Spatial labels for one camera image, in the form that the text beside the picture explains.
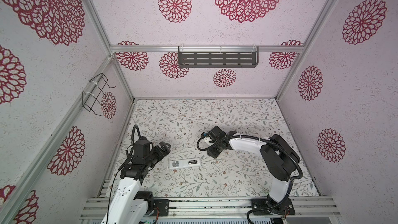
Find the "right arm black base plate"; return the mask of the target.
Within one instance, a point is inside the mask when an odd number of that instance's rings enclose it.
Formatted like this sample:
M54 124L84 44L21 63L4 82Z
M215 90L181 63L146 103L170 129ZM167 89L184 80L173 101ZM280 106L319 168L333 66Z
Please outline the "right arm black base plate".
M283 203L277 203L272 199L251 199L251 212L256 215L295 215L292 201L288 198Z

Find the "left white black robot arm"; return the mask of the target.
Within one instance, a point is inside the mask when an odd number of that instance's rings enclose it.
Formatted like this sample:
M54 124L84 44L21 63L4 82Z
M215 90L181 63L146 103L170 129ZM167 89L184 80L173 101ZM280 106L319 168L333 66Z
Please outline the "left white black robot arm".
M132 148L122 166L118 188L101 221L103 224L138 224L155 209L153 193L140 188L149 169L171 152L171 145L160 142L152 146L142 137Z

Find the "white remote control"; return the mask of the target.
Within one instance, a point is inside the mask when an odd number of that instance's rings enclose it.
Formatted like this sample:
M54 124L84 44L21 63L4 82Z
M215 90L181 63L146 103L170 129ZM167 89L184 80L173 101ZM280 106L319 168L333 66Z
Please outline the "white remote control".
M198 160L198 164L188 164L190 160ZM184 169L184 168L194 168L200 167L202 165L200 158L191 158L191 159L180 159L180 160L173 160L169 162L169 169L176 170L176 169Z

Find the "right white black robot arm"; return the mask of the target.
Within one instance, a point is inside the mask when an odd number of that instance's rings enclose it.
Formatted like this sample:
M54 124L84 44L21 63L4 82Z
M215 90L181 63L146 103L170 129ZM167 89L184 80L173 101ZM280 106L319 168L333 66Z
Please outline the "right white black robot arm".
M268 199L275 204L284 202L291 193L294 181L303 177L300 157L277 134L270 138L258 138L235 131L225 133L216 126L200 135L197 149L207 152L212 158L217 158L226 149L242 150L261 157L273 177Z

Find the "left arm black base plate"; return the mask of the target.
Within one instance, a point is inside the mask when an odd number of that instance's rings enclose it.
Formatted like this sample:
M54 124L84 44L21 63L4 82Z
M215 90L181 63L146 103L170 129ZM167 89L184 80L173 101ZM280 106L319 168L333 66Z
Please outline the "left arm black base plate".
M148 211L146 216L150 217L166 217L169 215L170 200L154 199L148 202Z

